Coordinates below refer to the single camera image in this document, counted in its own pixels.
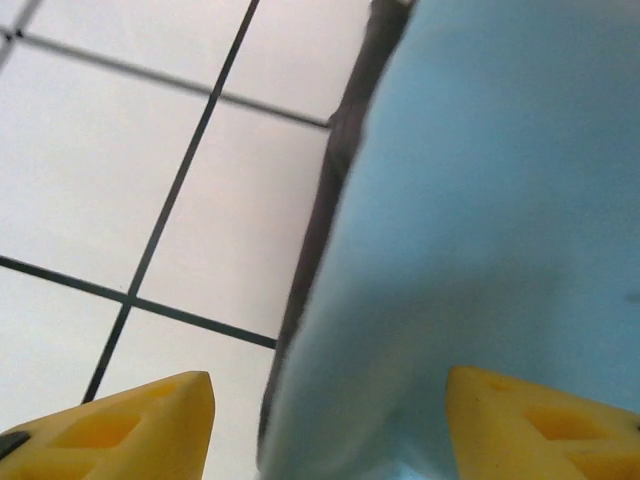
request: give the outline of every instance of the floor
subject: floor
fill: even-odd
[[[369,0],[0,2],[0,431],[211,373],[258,407]]]

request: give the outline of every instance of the light blue object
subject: light blue object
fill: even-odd
[[[263,480],[456,479],[457,364],[640,411],[639,10],[419,2],[283,372]]]

